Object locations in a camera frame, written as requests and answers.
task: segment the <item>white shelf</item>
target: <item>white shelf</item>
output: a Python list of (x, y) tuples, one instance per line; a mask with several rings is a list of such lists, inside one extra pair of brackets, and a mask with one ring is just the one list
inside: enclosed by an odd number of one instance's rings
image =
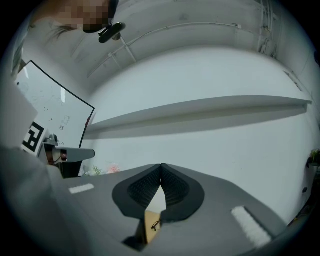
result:
[(253, 107), (303, 106), (310, 104), (311, 102), (312, 100), (305, 93), (301, 93), (300, 98), (266, 95), (238, 95), (198, 99), (153, 107), (103, 120), (88, 125), (86, 132), (90, 133), (115, 126), (186, 114)]

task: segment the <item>black mesh pad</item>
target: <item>black mesh pad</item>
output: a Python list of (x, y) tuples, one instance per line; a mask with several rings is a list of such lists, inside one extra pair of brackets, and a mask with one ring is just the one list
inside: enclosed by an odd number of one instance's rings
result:
[(166, 208), (181, 203), (190, 191), (188, 183), (165, 168), (161, 169), (161, 187), (165, 194)]
[(205, 191), (199, 182), (165, 163), (161, 165), (161, 187), (166, 202), (166, 210), (160, 217), (161, 223), (186, 220), (205, 199)]
[(160, 171), (161, 165), (156, 164), (114, 187), (113, 201), (124, 216), (144, 220), (145, 210), (160, 187)]
[(143, 220), (145, 210), (157, 193), (160, 182), (166, 202), (166, 210), (160, 217), (162, 223), (187, 219), (204, 201), (202, 186), (167, 164), (156, 164), (120, 182), (113, 189), (113, 201), (123, 215)]
[(129, 196), (143, 208), (147, 208), (160, 186), (160, 168), (155, 169), (135, 183), (127, 190)]

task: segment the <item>black cable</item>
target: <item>black cable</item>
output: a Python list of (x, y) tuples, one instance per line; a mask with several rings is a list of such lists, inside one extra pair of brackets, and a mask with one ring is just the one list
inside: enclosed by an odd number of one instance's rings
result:
[(151, 229), (154, 230), (154, 231), (157, 231), (156, 230), (156, 226), (160, 223), (160, 220), (156, 221), (155, 223), (153, 223)]
[(58, 162), (61, 159), (61, 156), (59, 157), (59, 159), (57, 161), (54, 161), (53, 164), (55, 164), (56, 162)]

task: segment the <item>cable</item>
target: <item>cable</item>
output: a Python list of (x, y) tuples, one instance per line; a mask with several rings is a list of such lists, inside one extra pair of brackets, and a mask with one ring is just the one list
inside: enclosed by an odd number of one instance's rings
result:
[(127, 42), (125, 45), (121, 46), (120, 48), (118, 48), (117, 50), (115, 50), (114, 52), (110, 52), (107, 54), (107, 57), (103, 57), (103, 61), (100, 61), (100, 64), (98, 64), (97, 66), (95, 66), (93, 69), (90, 70), (90, 72), (87, 74), (87, 77), (89, 78), (94, 72), (96, 72), (96, 70), (98, 68), (100, 68), (107, 60), (109, 60), (112, 55), (115, 55), (117, 52), (121, 51), (122, 49), (124, 49), (125, 47), (130, 47), (131, 45), (133, 45), (136, 41), (138, 41), (139, 39), (153, 34), (153, 33), (157, 33), (157, 32), (161, 32), (161, 31), (166, 31), (166, 30), (170, 30), (173, 28), (178, 28), (178, 27), (186, 27), (186, 26), (197, 26), (197, 25), (217, 25), (217, 26), (225, 26), (225, 27), (233, 27), (233, 28), (238, 28), (237, 25), (233, 25), (233, 24), (225, 24), (225, 23), (218, 23), (218, 22), (190, 22), (190, 23), (182, 23), (182, 24), (176, 24), (176, 25), (170, 25), (170, 26), (165, 26), (153, 31), (149, 31), (141, 36), (139, 36), (138, 38), (135, 38), (133, 40), (131, 40), (130, 42)]
[(271, 32), (271, 8), (270, 8), (270, 0), (266, 1), (266, 4), (268, 6), (268, 29)]
[(160, 223), (160, 220), (156, 221), (155, 223), (153, 223), (151, 229), (154, 230), (154, 231), (157, 231), (156, 230), (156, 226)]
[(260, 50), (260, 42), (261, 42), (261, 36), (262, 36), (262, 27), (264, 25), (264, 0), (261, 0), (261, 21), (260, 21), (260, 30), (259, 30), (259, 40), (258, 45), (256, 47), (256, 51), (259, 52)]
[(59, 159), (57, 161), (54, 161), (53, 164), (55, 164), (56, 162), (58, 162), (61, 159), (61, 156), (59, 157)]
[(271, 16), (271, 39), (274, 39), (274, 8), (272, 7), (272, 1), (270, 1), (270, 16)]

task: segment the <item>pipe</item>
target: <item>pipe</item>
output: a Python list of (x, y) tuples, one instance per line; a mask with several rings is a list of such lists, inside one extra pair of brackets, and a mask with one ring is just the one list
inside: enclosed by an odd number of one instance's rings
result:
[(116, 56), (113, 54), (111, 57), (112, 57), (112, 59), (114, 60), (115, 64), (118, 66), (118, 68), (119, 68), (120, 70), (122, 70), (123, 68), (122, 68), (122, 66), (119, 64)]
[(139, 39), (141, 39), (141, 38), (143, 38), (143, 37), (145, 37), (147, 35), (150, 35), (150, 34), (153, 34), (153, 33), (157, 33), (157, 32), (163, 31), (163, 30), (168, 30), (168, 29), (177, 28), (177, 27), (190, 26), (190, 25), (218, 25), (218, 26), (226, 26), (226, 27), (238, 28), (238, 25), (236, 25), (236, 24), (224, 24), (224, 23), (216, 23), (216, 22), (191, 22), (191, 23), (183, 23), (183, 24), (177, 24), (177, 25), (171, 25), (171, 26), (162, 27), (162, 28), (159, 28), (157, 30), (153, 30), (153, 31), (147, 32), (147, 33), (139, 36), (138, 38), (133, 39), (130, 42), (127, 42), (125, 45), (121, 46), (119, 49), (115, 50), (114, 52), (105, 54), (101, 58), (103, 61), (100, 64), (98, 64), (96, 67), (94, 67), (92, 70), (90, 70), (90, 72), (87, 75), (87, 78), (91, 77), (91, 75), (98, 68), (100, 68), (108, 59), (110, 59), (112, 57), (112, 55), (114, 55), (117, 52), (121, 51), (125, 47), (131, 46), (132, 44), (134, 44)]
[(129, 55), (131, 56), (131, 58), (133, 59), (133, 61), (134, 61), (135, 63), (137, 63), (137, 60), (136, 60), (135, 56), (132, 54), (130, 48), (127, 46), (127, 43), (126, 43), (126, 41), (123, 39), (122, 36), (121, 36), (121, 42), (123, 43), (124, 48), (125, 48), (126, 51), (129, 53)]

